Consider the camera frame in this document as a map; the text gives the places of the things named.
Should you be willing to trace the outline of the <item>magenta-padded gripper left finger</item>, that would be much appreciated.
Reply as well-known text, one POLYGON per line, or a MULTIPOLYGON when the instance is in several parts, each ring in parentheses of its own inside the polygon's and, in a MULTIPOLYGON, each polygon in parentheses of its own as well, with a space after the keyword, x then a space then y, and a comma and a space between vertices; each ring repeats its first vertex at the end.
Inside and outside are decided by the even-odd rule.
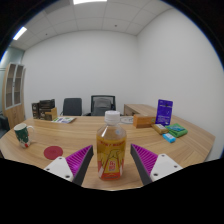
POLYGON ((81 186, 92 157, 93 146, 89 145, 68 157, 57 157, 44 170, 81 186))

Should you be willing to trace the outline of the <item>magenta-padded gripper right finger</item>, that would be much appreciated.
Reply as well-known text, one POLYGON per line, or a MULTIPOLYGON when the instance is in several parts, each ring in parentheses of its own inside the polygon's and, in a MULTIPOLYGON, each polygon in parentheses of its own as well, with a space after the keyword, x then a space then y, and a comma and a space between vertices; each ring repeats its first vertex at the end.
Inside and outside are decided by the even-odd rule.
POLYGON ((148 185, 182 169, 168 155, 157 155, 135 144, 131 145, 130 154, 134 159, 143 185, 148 185))

